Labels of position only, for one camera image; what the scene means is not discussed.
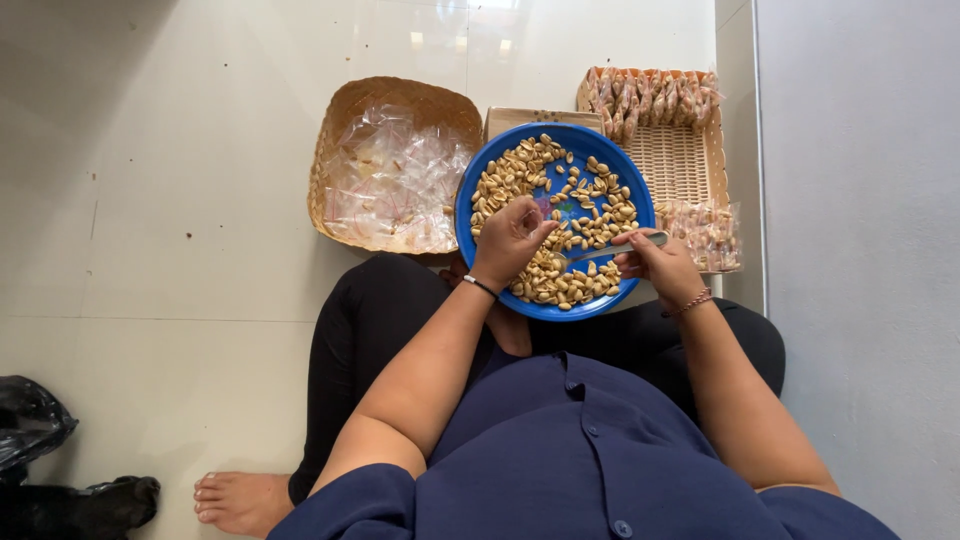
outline spoon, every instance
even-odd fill
[[[670,238],[670,235],[663,231],[658,231],[656,233],[647,234],[647,238],[651,242],[653,242],[655,246],[659,247],[666,243],[667,239]],[[622,246],[611,246],[609,248],[604,248],[602,250],[597,250],[590,253],[584,253],[583,255],[580,255],[574,258],[566,258],[562,253],[557,253],[557,252],[550,252],[550,253],[553,254],[553,259],[558,260],[560,262],[560,265],[561,265],[560,271],[566,272],[566,267],[570,264],[573,264],[574,262],[579,262],[581,260],[586,260],[588,258],[603,257],[607,255],[615,255],[618,253],[626,253],[628,251],[633,251],[633,250],[634,250],[634,247],[631,246],[630,243],[628,242],[626,244],[623,244]]]

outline woven bamboo basket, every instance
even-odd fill
[[[458,131],[465,144],[471,147],[474,153],[483,146],[483,120],[480,112],[467,96],[439,86],[397,77],[369,77],[351,81],[333,94],[330,105],[326,108],[320,135],[317,137],[313,166],[310,167],[307,212],[317,231],[350,246],[396,253],[436,253],[427,250],[411,251],[402,246],[386,250],[369,247],[356,239],[339,236],[324,223],[325,188],[336,185],[337,179],[331,178],[324,170],[323,163],[338,152],[337,142],[344,130],[350,126],[353,118],[363,114],[373,103],[411,109],[414,112],[414,127],[417,130],[445,124]],[[456,251],[456,247],[448,250],[447,253],[450,251]]]
[[[603,70],[592,67],[597,77]],[[620,69],[634,77],[636,68]],[[653,69],[643,72],[649,77]],[[680,70],[670,70],[680,77]],[[588,77],[577,89],[577,110],[595,112],[589,103]],[[723,153],[723,132],[720,130],[720,108],[714,107],[703,130],[689,126],[637,126],[630,146],[620,147],[630,156],[643,174],[654,203],[682,199],[691,204],[715,200],[720,205],[730,202],[727,195],[726,158]]]

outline blue plate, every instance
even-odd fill
[[[619,185],[626,185],[630,188],[630,200],[633,201],[636,206],[636,221],[639,226],[653,227],[655,225],[654,205],[650,199],[650,192],[647,191],[647,184],[643,181],[643,176],[640,175],[640,171],[636,169],[636,166],[630,161],[630,158],[623,153],[623,150],[620,150],[620,148],[609,139],[587,128],[571,124],[560,124],[556,122],[523,124],[522,126],[517,126],[496,136],[492,141],[488,142],[480,149],[480,152],[473,157],[473,160],[467,167],[467,171],[464,172],[464,181],[460,186],[460,191],[457,193],[455,221],[457,243],[460,244],[460,253],[464,256],[467,266],[472,266],[473,258],[476,257],[476,244],[473,243],[473,238],[470,235],[470,217],[473,215],[473,203],[470,201],[470,197],[472,197],[473,192],[476,191],[477,181],[480,180],[480,173],[487,169],[488,161],[496,161],[502,158],[503,152],[516,148],[521,139],[533,137],[540,140],[540,134],[550,135],[553,140],[559,142],[566,150],[573,152],[574,159],[570,165],[567,165],[566,161],[558,160],[546,166],[547,176],[552,179],[551,184],[554,187],[554,193],[560,191],[560,187],[566,184],[566,179],[569,176],[565,173],[559,174],[556,171],[555,165],[561,164],[564,166],[564,169],[570,166],[576,166],[583,171],[582,175],[588,175],[588,178],[592,178],[594,175],[587,171],[587,157],[594,156],[601,163],[609,165],[613,173],[619,175],[619,179],[617,180]],[[550,205],[547,196],[543,194],[542,187],[534,190],[534,198],[537,199],[538,202],[540,202],[540,206],[544,208],[544,217],[546,219],[549,219],[549,214],[554,208],[561,211],[564,215],[563,219],[576,219],[583,216],[593,217],[589,210],[581,209],[575,200],[573,200],[572,203],[565,201],[558,205]],[[596,199],[596,201],[599,207],[601,201],[599,198]],[[569,253],[564,252],[564,255],[573,258],[581,255],[583,252],[584,250],[580,247],[574,247]],[[593,260],[596,261],[597,265],[600,265],[605,264],[610,259],[595,258]],[[570,265],[567,271],[580,270],[581,272],[587,272],[587,266],[588,262],[583,260]],[[619,293],[613,296],[594,299],[585,305],[578,304],[568,311],[563,311],[556,306],[540,305],[532,302],[527,304],[507,289],[504,289],[500,294],[500,301],[510,307],[510,309],[535,319],[544,321],[576,321],[598,315],[616,306],[618,302],[626,298],[626,296],[634,290],[634,287],[636,287],[636,279],[623,280],[620,282]]]

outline pink bracelet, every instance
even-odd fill
[[[706,302],[707,300],[712,299],[712,298],[713,298],[713,296],[711,296],[712,294],[713,294],[713,289],[711,289],[710,287],[707,287],[707,288],[705,288],[704,290],[700,291],[700,294],[697,295],[697,297],[694,298],[693,301],[691,301],[691,302],[690,302],[689,304],[687,304],[686,306],[681,307],[680,309],[677,309],[676,311],[664,311],[663,313],[660,314],[660,316],[663,317],[664,319],[666,319],[666,318],[672,317],[672,316],[674,316],[674,315],[679,315],[679,314],[683,313],[684,311],[687,311],[687,310],[690,309],[691,307],[694,307],[694,306],[696,306],[696,305],[698,305],[698,304],[702,304],[703,302]]]

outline woman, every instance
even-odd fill
[[[485,287],[558,226],[528,235],[536,209],[521,198],[487,221],[479,284],[454,267],[450,292],[398,256],[344,275],[314,336],[303,463],[207,475],[200,521],[277,540],[896,538],[840,498],[777,399],[777,331],[705,301],[682,244],[612,241],[634,247],[615,262],[669,319],[656,303],[568,324],[498,307]]]

